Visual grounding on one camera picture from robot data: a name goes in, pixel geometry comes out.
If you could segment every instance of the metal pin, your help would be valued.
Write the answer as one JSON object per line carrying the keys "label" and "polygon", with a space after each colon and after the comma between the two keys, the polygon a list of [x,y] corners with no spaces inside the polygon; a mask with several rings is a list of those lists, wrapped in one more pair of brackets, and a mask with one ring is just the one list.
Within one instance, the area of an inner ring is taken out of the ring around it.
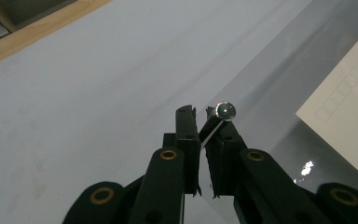
{"label": "metal pin", "polygon": [[232,121],[235,115],[235,107],[231,103],[225,101],[217,104],[200,131],[201,148],[206,146],[209,139],[211,139],[218,130]]}

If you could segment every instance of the transparent plastic sheet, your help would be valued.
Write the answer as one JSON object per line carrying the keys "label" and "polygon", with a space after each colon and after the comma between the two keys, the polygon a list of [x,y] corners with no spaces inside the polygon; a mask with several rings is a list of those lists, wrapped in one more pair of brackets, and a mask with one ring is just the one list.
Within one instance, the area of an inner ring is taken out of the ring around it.
{"label": "transparent plastic sheet", "polygon": [[[211,105],[234,104],[234,124],[247,146],[270,153],[300,187],[315,192],[323,183],[338,182],[358,189],[358,171],[296,116],[357,40],[358,1],[312,1]],[[310,173],[304,175],[306,164]],[[232,198],[210,196],[207,173],[200,170],[201,187],[208,191],[204,199],[227,223],[237,223]]]}

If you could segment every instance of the paper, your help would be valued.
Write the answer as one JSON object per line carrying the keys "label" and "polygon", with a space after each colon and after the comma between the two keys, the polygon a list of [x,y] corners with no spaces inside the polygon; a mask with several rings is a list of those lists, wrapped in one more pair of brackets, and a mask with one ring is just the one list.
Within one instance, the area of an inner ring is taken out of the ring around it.
{"label": "paper", "polygon": [[358,42],[296,114],[358,170]]}

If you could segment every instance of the wooden frame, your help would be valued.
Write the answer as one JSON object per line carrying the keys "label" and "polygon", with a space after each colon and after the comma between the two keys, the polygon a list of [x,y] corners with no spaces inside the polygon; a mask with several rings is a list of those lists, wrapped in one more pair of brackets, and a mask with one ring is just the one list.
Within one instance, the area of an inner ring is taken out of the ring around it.
{"label": "wooden frame", "polygon": [[0,39],[0,61],[112,0],[77,0],[45,18]]}

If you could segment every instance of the metal rod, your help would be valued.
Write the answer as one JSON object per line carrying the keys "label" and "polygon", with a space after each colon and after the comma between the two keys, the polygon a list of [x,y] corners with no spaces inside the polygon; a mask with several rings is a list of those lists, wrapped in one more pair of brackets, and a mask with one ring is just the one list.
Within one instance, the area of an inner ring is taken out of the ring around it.
{"label": "metal rod", "polygon": [[206,146],[209,139],[211,139],[218,130],[232,121],[235,115],[236,110],[234,105],[227,101],[218,103],[200,131],[201,148]]}

